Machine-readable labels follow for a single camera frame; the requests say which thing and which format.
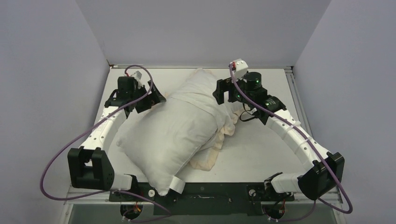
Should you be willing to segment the white pillow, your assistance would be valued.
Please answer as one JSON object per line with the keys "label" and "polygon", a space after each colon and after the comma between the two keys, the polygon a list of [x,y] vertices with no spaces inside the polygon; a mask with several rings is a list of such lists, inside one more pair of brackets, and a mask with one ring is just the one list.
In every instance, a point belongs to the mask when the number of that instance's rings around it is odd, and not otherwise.
{"label": "white pillow", "polygon": [[116,144],[159,195],[182,193],[185,183],[177,174],[216,131],[210,121],[214,117],[196,106],[166,98],[139,118],[128,118]]}

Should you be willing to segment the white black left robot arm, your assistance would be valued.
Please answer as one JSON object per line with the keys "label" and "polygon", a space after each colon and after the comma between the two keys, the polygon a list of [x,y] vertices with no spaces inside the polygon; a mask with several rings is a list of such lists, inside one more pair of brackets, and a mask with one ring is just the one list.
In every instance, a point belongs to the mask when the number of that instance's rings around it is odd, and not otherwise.
{"label": "white black left robot arm", "polygon": [[166,99],[152,80],[148,81],[149,89],[138,77],[119,77],[117,84],[117,89],[105,101],[99,125],[80,147],[68,151],[67,159],[74,188],[121,190],[121,195],[132,201],[139,195],[139,187],[134,184],[136,177],[116,172],[107,152],[131,112],[144,112]]}

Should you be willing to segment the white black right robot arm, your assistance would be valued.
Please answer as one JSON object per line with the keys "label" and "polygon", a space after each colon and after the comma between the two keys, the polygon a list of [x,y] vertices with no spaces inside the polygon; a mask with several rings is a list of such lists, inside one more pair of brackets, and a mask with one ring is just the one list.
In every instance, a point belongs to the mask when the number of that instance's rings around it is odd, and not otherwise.
{"label": "white black right robot arm", "polygon": [[331,176],[335,174],[338,181],[342,180],[345,159],[340,153],[331,153],[319,145],[301,124],[287,110],[285,104],[277,97],[268,94],[261,83],[259,72],[248,72],[242,80],[237,81],[238,87],[248,98],[244,98],[235,87],[231,78],[220,79],[216,83],[213,96],[217,103],[228,101],[241,102],[253,110],[253,116],[266,127],[273,130],[287,144],[302,163],[306,173],[272,175],[266,180],[264,194],[270,200],[277,199],[282,193],[300,192],[311,200],[317,200],[337,183]]}

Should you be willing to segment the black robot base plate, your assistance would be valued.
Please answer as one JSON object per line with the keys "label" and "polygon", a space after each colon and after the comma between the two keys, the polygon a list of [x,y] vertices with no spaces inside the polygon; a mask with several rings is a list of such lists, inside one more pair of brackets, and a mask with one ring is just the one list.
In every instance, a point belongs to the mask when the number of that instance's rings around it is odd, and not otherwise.
{"label": "black robot base plate", "polygon": [[156,217],[269,214],[280,218],[284,203],[294,201],[292,193],[276,193],[263,182],[187,183],[181,194],[170,190],[160,196],[148,183],[133,184],[126,193],[112,192],[110,202],[120,202],[120,212],[134,221],[152,205]]}

